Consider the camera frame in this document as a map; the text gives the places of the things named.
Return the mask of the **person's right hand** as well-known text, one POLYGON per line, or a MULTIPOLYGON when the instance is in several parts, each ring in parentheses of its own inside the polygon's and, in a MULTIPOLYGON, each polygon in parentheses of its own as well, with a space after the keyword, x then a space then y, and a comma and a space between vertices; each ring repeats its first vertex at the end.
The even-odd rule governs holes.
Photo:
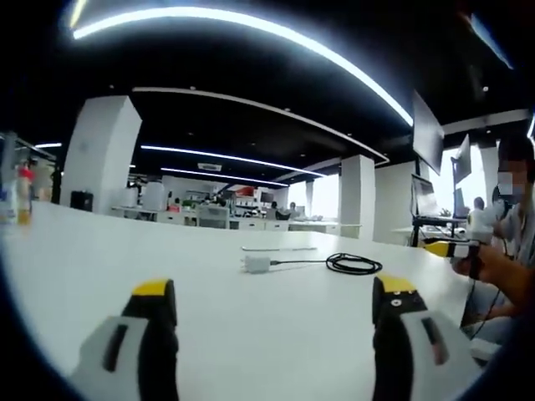
POLYGON ((469 246, 465 256, 456 257, 453 261, 455 273, 470 277, 473 280, 491 283, 503 263, 509 259, 492 246, 469 246))

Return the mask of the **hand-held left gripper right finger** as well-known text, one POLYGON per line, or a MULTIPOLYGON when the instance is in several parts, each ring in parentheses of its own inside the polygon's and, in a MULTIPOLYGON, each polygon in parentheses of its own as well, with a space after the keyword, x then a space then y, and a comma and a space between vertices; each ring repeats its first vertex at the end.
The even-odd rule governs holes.
POLYGON ((403 278, 374 278, 372 323, 373 400, 454 400, 482 372, 468 337, 403 278))

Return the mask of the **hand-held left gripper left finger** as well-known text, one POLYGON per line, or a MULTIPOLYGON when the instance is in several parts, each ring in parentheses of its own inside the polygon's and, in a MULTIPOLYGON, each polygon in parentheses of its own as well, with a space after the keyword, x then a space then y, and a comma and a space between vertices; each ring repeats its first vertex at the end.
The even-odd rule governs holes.
POLYGON ((177 325, 174 282, 140 284, 84 340, 70 382, 85 400, 177 400, 177 325))

